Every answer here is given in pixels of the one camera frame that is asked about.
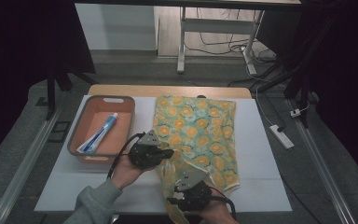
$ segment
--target gray sleeve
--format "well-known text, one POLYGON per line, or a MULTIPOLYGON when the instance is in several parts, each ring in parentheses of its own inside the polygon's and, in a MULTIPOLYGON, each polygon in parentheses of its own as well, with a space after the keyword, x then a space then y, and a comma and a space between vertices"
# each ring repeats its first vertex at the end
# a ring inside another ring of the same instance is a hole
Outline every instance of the gray sleeve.
POLYGON ((77 195, 75 212, 64 223, 109 223, 115 213, 113 202, 121 193, 111 180, 106 180, 96 189, 86 187, 77 195))

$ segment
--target blue and white tube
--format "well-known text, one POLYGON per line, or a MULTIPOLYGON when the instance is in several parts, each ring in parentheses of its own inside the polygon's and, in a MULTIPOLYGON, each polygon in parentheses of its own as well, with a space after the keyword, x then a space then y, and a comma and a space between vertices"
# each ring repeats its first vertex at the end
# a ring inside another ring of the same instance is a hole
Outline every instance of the blue and white tube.
POLYGON ((91 138, 89 138, 89 140, 83 143, 76 151, 80 153, 88 153, 88 154, 94 153, 98 145, 100 145, 101 141, 103 140, 105 134, 112 128, 112 126, 116 123, 116 121, 117 121, 117 113, 109 116, 103 127, 91 138))

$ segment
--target floral fabric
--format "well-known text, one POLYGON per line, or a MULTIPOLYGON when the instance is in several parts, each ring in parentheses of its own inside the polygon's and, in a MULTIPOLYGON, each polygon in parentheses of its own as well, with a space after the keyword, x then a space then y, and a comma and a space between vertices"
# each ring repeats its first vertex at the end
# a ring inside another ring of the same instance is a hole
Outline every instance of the floral fabric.
MULTIPOLYGON (((210 181, 225 194, 240 183, 235 156, 236 103, 184 96, 157 99, 153 129, 158 140, 175 150, 157 168, 165 197, 172 197, 181 174, 195 169, 210 173, 210 181)), ((176 205, 166 202, 175 223, 188 223, 176 205)))

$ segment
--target patterned cloth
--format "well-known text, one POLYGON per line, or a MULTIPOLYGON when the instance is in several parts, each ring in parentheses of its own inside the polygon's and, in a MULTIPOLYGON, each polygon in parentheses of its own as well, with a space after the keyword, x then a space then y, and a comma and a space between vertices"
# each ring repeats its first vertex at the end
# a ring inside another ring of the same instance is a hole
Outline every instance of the patterned cloth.
MULTIPOLYGON (((165 197, 186 171, 201 169, 225 194, 240 183, 235 156, 236 103, 223 100, 162 95, 157 99, 153 129, 158 140, 175 149, 170 160, 157 168, 165 197)), ((166 203, 175 223, 188 223, 176 205, 166 203)))

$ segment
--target table leg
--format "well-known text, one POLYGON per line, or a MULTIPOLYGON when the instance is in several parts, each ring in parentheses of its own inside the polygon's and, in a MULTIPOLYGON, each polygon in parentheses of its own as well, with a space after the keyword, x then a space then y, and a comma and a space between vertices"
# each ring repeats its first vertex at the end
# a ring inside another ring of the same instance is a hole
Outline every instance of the table leg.
POLYGON ((180 20, 180 43, 178 53, 178 67, 177 73, 183 74, 185 72, 185 23, 186 23, 186 8, 182 7, 182 17, 180 20))
POLYGON ((257 12, 256 12, 257 16, 255 18, 255 23, 254 23, 254 25, 252 27, 252 31, 251 31, 250 36, 249 36, 249 43, 246 46, 246 48, 244 48, 244 47, 241 48, 243 58, 246 61, 246 66, 247 66, 249 75, 251 75, 251 76, 257 74, 257 72, 255 71, 255 66, 253 64, 253 60, 252 60, 252 57, 251 57, 250 54, 251 54, 251 50, 252 50, 252 45, 255 42, 255 35, 257 34, 258 27, 260 25, 261 18, 263 17, 264 11, 257 11, 257 12))

